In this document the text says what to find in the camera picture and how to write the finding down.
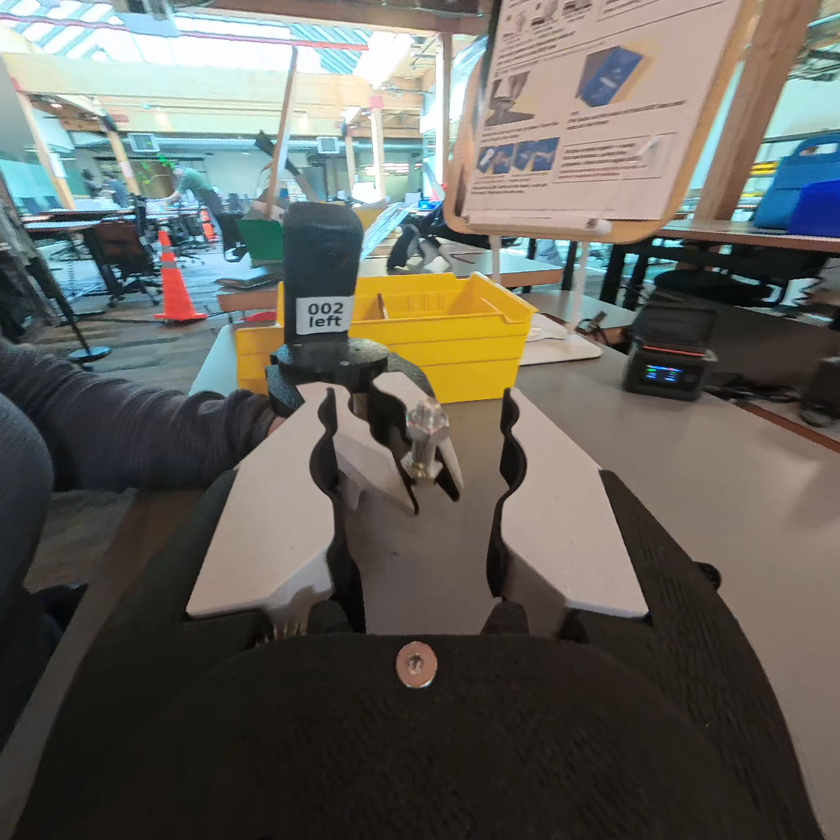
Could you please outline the yellow plastic bin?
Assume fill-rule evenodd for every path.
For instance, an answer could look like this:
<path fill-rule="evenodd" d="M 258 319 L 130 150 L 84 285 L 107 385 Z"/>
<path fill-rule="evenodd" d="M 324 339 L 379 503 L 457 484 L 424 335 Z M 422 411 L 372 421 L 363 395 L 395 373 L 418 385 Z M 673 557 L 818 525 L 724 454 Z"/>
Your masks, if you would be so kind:
<path fill-rule="evenodd" d="M 359 322 L 351 338 L 380 343 L 419 366 L 441 403 L 502 397 L 516 381 L 531 315 L 499 314 Z"/>
<path fill-rule="evenodd" d="M 303 337 L 345 333 L 388 347 L 420 343 L 518 340 L 537 309 L 487 276 L 452 273 L 360 277 L 353 292 L 304 291 L 287 305 L 278 287 L 278 323 L 290 313 Z"/>

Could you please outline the black portable power station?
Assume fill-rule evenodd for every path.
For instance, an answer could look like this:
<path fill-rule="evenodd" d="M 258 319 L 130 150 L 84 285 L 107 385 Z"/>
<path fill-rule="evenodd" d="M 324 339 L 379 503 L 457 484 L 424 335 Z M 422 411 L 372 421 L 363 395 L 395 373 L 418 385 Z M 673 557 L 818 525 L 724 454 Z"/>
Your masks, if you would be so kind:
<path fill-rule="evenodd" d="M 706 303 L 649 302 L 633 322 L 626 392 L 692 403 L 718 367 L 711 335 L 718 310 Z"/>

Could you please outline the wooden post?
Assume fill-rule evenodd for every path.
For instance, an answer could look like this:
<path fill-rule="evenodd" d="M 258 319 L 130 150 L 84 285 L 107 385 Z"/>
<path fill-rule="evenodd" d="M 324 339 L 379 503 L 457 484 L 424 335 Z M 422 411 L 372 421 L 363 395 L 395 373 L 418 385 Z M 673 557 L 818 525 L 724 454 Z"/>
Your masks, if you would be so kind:
<path fill-rule="evenodd" d="M 746 52 L 709 172 L 693 215 L 695 222 L 728 222 L 739 204 L 820 1 L 766 1 Z"/>

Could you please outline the person's left forearm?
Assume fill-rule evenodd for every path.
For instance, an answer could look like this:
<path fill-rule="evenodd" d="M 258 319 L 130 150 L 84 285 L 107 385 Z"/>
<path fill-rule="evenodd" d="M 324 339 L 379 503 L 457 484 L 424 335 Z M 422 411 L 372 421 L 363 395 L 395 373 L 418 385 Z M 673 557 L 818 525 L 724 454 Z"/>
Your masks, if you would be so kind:
<path fill-rule="evenodd" d="M 47 490 L 206 488 L 281 420 L 249 391 L 186 395 L 2 343 L 2 478 Z"/>

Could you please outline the blue box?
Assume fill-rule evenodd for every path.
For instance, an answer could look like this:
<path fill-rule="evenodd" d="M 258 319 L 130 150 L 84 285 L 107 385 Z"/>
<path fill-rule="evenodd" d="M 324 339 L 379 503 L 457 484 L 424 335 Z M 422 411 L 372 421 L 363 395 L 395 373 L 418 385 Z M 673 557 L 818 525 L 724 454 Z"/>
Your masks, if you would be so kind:
<path fill-rule="evenodd" d="M 804 185 L 785 232 L 800 237 L 839 238 L 839 180 Z"/>

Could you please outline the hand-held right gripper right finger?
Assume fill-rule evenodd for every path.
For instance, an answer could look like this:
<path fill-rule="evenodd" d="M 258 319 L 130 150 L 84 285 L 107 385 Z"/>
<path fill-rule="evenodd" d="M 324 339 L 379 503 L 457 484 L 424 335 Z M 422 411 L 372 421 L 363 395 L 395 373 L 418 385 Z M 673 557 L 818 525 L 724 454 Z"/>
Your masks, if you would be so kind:
<path fill-rule="evenodd" d="M 642 620 L 648 604 L 594 459 L 518 388 L 502 397 L 490 593 L 523 608 L 533 636 L 559 636 L 573 611 Z"/>

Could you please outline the orange traffic cone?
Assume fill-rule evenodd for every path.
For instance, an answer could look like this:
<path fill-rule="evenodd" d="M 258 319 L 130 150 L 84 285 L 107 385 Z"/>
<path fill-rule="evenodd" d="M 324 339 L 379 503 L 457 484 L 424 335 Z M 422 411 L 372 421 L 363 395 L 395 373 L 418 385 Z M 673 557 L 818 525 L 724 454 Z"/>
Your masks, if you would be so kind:
<path fill-rule="evenodd" d="M 168 323 L 190 323 L 208 319 L 209 315 L 205 311 L 198 311 L 193 305 L 177 264 L 171 237 L 164 229 L 161 229 L 158 239 L 161 246 L 163 311 L 156 313 L 154 318 Z"/>

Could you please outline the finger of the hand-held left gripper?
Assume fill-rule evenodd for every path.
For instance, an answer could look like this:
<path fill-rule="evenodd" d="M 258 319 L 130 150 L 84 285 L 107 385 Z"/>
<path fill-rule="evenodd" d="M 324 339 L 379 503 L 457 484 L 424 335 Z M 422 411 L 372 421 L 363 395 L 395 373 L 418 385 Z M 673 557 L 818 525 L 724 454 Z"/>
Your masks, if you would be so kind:
<path fill-rule="evenodd" d="M 416 499 L 406 486 L 391 450 L 378 443 L 368 423 L 354 414 L 347 389 L 341 385 L 332 389 L 337 420 L 332 445 L 346 508 L 357 511 L 364 493 L 376 493 L 408 516 L 416 516 Z"/>
<path fill-rule="evenodd" d="M 402 469 L 401 459 L 410 448 L 406 436 L 406 411 L 413 408 L 423 396 L 433 397 L 440 403 L 435 395 L 429 393 L 426 388 L 423 388 L 418 383 L 418 377 L 415 371 L 412 375 L 404 371 L 388 371 L 385 374 L 385 428 L 389 436 L 388 443 L 392 448 L 393 454 L 398 459 L 399 470 L 407 480 L 409 487 L 415 487 L 421 484 L 435 484 L 452 501 L 457 501 L 465 488 L 465 481 L 453 442 L 450 438 L 450 423 L 448 440 L 440 444 L 437 451 L 437 460 L 444 463 L 443 471 L 434 483 L 426 481 L 413 482 L 406 476 Z"/>

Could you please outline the silver hex bolt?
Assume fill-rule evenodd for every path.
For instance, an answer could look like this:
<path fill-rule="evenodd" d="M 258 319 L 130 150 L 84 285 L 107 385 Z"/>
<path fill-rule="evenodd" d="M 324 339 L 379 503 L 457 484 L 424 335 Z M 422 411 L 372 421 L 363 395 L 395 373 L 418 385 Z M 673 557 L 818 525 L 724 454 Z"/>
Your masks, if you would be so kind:
<path fill-rule="evenodd" d="M 438 459 L 438 448 L 448 440 L 448 431 L 449 421 L 444 408 L 433 397 L 423 396 L 406 411 L 409 441 L 406 453 L 413 453 L 415 459 Z"/>

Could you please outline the blue bag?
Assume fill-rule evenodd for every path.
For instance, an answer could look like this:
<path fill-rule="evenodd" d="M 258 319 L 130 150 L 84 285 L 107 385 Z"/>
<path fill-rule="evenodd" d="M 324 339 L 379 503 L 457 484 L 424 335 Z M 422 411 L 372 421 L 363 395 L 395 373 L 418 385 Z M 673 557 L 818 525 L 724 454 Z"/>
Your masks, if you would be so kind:
<path fill-rule="evenodd" d="M 803 186 L 839 180 L 838 145 L 837 131 L 813 135 L 800 142 L 781 160 L 769 189 L 752 217 L 752 225 L 785 232 Z"/>

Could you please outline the wooden table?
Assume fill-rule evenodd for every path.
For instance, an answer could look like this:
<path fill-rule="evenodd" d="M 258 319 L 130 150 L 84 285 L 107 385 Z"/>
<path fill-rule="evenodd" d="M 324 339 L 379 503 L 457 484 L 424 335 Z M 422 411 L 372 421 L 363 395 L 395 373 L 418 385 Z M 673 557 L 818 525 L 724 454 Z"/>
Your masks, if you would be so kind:
<path fill-rule="evenodd" d="M 839 255 L 839 239 L 786 234 L 775 229 L 752 226 L 748 222 L 691 219 L 674 220 L 652 234 L 655 238 L 684 239 L 726 245 L 750 245 Z"/>

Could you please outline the green bin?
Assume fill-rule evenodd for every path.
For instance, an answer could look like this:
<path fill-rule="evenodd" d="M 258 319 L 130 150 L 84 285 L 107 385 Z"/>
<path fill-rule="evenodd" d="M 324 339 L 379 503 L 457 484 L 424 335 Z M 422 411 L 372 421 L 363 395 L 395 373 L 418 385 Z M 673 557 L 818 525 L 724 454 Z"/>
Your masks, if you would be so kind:
<path fill-rule="evenodd" d="M 238 231 L 252 267 L 281 268 L 284 260 L 284 232 L 275 219 L 240 218 Z"/>

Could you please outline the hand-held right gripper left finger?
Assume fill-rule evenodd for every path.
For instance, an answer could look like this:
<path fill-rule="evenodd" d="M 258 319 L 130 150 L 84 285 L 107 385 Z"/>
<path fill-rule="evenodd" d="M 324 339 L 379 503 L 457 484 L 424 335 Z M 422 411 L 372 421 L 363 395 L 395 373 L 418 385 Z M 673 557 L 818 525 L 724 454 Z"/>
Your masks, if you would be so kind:
<path fill-rule="evenodd" d="M 305 402 L 235 471 L 186 605 L 191 618 L 258 611 L 280 631 L 333 600 L 365 633 L 361 573 L 349 548 L 334 437 L 350 395 L 311 383 Z"/>

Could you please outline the black office chair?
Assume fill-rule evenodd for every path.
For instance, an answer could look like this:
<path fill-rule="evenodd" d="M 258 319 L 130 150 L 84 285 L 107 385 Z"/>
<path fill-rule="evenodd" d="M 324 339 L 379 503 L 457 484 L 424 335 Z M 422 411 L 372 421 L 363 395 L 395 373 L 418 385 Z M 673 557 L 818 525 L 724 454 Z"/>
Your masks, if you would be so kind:
<path fill-rule="evenodd" d="M 160 303 L 162 284 L 154 252 L 131 222 L 101 220 L 81 236 L 99 270 L 111 308 L 131 294 L 147 297 L 153 306 Z"/>

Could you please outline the instruction board on white stand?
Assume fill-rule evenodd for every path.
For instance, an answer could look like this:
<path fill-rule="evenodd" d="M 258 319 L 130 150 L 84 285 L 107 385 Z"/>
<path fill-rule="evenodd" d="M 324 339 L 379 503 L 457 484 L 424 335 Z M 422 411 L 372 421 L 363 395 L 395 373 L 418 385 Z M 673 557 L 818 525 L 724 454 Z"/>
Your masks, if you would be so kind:
<path fill-rule="evenodd" d="M 629 245 L 687 195 L 755 2 L 494 2 L 448 168 L 460 233 Z"/>

